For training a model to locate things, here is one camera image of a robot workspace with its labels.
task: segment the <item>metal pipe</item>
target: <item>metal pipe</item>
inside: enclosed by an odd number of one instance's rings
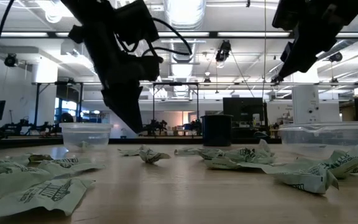
[[[347,63],[347,62],[349,62],[349,61],[351,61],[351,60],[353,60],[355,58],[358,58],[358,55],[355,55],[355,56],[353,56],[353,57],[351,57],[351,58],[349,58],[349,59],[347,59],[345,61],[341,61],[341,62],[335,64],[334,66],[332,66],[332,65],[325,66],[326,68],[324,70],[322,70],[322,71],[319,71],[319,73],[326,72],[326,71],[328,71],[330,69],[338,68],[339,66],[342,66],[345,63]]]
[[[200,111],[198,110],[198,89],[199,89],[199,87],[197,85],[197,119],[200,118],[200,116],[199,116]]]
[[[80,88],[80,100],[78,102],[78,118],[77,121],[79,121],[81,119],[81,110],[82,110],[82,99],[83,99],[83,92],[84,92],[84,84],[81,83],[81,88]]]
[[[155,122],[155,118],[154,118],[154,113],[155,113],[154,87],[155,87],[155,85],[153,85],[153,121],[152,121],[152,122]]]
[[[352,30],[358,30],[358,28],[356,27],[352,27]],[[341,40],[339,41],[336,45],[334,45],[334,47],[331,48],[331,50],[322,53],[321,55],[319,55],[318,60],[324,59],[326,57],[329,57],[349,46],[352,46],[353,44],[357,43],[358,39],[353,39],[353,40]]]
[[[35,116],[34,116],[34,126],[37,125],[37,119],[38,119],[38,102],[39,102],[39,98],[40,98],[40,86],[41,84],[38,83],[37,84],[37,94],[35,96]]]

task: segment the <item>table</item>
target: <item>table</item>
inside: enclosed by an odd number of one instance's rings
[[[261,171],[209,170],[198,156],[175,157],[179,145],[150,146],[172,158],[156,165],[116,151],[136,145],[110,145],[107,151],[66,153],[62,146],[0,150],[0,158],[25,152],[52,157],[86,156],[108,165],[82,177],[96,180],[70,217],[36,209],[0,218],[0,223],[358,223],[358,174],[340,180],[326,195],[281,184]],[[279,162],[297,155],[271,145]]]

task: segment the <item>wall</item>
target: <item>wall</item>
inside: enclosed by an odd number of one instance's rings
[[[9,110],[12,110],[12,120],[18,123],[20,119],[29,117],[30,123],[35,116],[35,92],[37,87],[32,85],[32,72],[22,68],[8,68],[0,59],[0,100],[5,100],[5,109],[0,120],[0,127],[11,122]],[[39,113],[37,124],[44,121],[53,123],[55,111],[56,86],[47,87],[39,98]]]
[[[343,121],[354,121],[356,118],[356,112],[354,106],[346,106],[341,108]]]
[[[141,111],[142,122],[143,124],[150,124],[153,119],[153,111]],[[181,111],[156,111],[154,113],[154,118],[157,121],[164,120],[168,123],[168,126],[177,126],[183,124],[183,116],[187,114],[182,114]]]
[[[137,134],[133,132],[128,125],[122,121],[115,113],[112,111],[109,112],[110,114],[110,124],[113,124],[113,127],[110,132],[110,138],[120,138],[122,135],[122,128],[126,129],[126,136],[127,138],[136,138]]]
[[[11,122],[9,110],[12,110],[14,123],[25,116],[31,123],[34,121],[36,87],[31,81],[31,72],[25,75],[24,69],[8,68],[0,60],[0,100],[6,100],[0,127]]]
[[[267,103],[267,117],[270,124],[277,122],[284,113],[290,112],[293,117],[291,101],[272,101]],[[321,122],[340,122],[339,102],[321,101],[319,104]]]
[[[33,82],[50,83],[57,81],[58,65],[42,57],[38,64],[33,65]],[[37,125],[48,121],[53,124],[55,116],[56,85],[41,85],[38,105]]]

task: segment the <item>ceiling light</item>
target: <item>ceiling light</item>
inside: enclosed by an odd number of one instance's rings
[[[102,85],[102,83],[98,82],[90,82],[90,83],[83,83],[84,85]]]
[[[58,23],[63,17],[74,17],[61,1],[35,1],[45,12],[45,18],[50,23]]]
[[[179,32],[182,37],[208,37],[209,32]],[[158,32],[160,37],[171,37],[178,38],[178,36],[173,32]]]
[[[284,97],[287,97],[287,96],[289,96],[289,95],[291,95],[292,93],[288,93],[288,94],[286,94],[286,95],[283,95],[283,96],[278,96],[277,98],[284,98]]]
[[[57,32],[56,36],[58,36],[58,37],[68,37],[68,32]]]
[[[289,37],[289,32],[218,32],[218,37]]]
[[[206,5],[206,7],[247,7],[247,3],[231,3],[231,4],[225,4],[221,2],[216,3],[209,3]],[[251,4],[249,7],[258,7],[258,8],[266,8],[271,10],[277,10],[277,6],[264,6],[263,4]]]
[[[216,63],[216,68],[223,68],[223,67],[224,67],[224,62]]]
[[[205,40],[186,40],[189,44],[205,44]],[[161,43],[164,44],[181,44],[182,40],[161,40]]]
[[[75,115],[76,115],[76,114],[75,114],[75,111],[73,111],[73,110],[69,110],[68,113],[69,113],[70,115],[72,115],[72,116],[75,116]]]
[[[104,100],[83,100],[82,102],[103,102]]]
[[[318,53],[318,54],[316,54],[316,57],[320,57],[320,56],[322,56],[322,54],[324,54],[325,52],[320,52],[320,53]]]
[[[193,66],[174,64],[171,66],[171,70],[175,78],[186,78],[191,75],[191,71],[193,71]]]
[[[341,32],[336,36],[337,38],[358,38],[358,32]]]
[[[2,32],[1,37],[48,37],[46,32]]]

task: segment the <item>metal frame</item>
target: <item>metal frame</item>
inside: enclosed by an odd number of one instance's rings
[[[37,125],[37,120],[38,120],[38,104],[39,104],[39,98],[40,98],[40,94],[50,85],[65,85],[67,86],[68,84],[71,85],[80,85],[80,99],[78,100],[78,104],[77,104],[77,110],[76,110],[76,118],[77,120],[80,120],[81,118],[81,109],[82,109],[82,101],[83,101],[83,91],[84,91],[84,83],[82,82],[74,82],[74,83],[33,83],[33,85],[37,85],[37,94],[35,97],[35,116],[34,116],[34,125]]]
[[[186,39],[294,39],[293,32],[275,32],[275,31],[183,31],[186,33],[183,37]],[[232,33],[243,33],[243,35],[234,35]],[[340,32],[339,36],[336,37],[338,40],[358,40],[358,36],[354,35],[358,32]],[[160,39],[177,39],[178,37],[173,32],[158,32]],[[46,31],[37,31],[37,32],[27,32],[27,31],[4,31],[1,36],[3,39],[67,39],[68,32],[51,32]]]
[[[155,91],[155,86],[156,85],[162,85],[161,88],[159,88],[157,90],[157,92]],[[153,83],[153,120],[155,120],[155,94],[158,93],[158,91],[160,91],[165,85],[169,85],[169,86],[183,86],[183,85],[187,85],[190,87],[190,85],[195,85],[197,86],[197,119],[200,118],[200,111],[199,111],[199,104],[198,104],[198,90],[199,90],[199,83],[197,82],[154,82]]]
[[[281,82],[281,83],[263,83],[263,82],[211,82],[211,83],[205,83],[200,82],[198,83],[200,86],[203,85],[223,85],[223,86],[246,86],[252,85],[252,86],[290,86],[290,85],[321,85],[321,86],[341,86],[341,85],[347,85],[347,86],[358,86],[358,82],[337,82],[337,83],[331,83],[331,82],[318,82],[318,83],[295,83],[295,82]],[[101,83],[97,82],[86,82],[84,85],[102,85]],[[152,82],[141,82],[141,86],[151,86],[153,85]]]

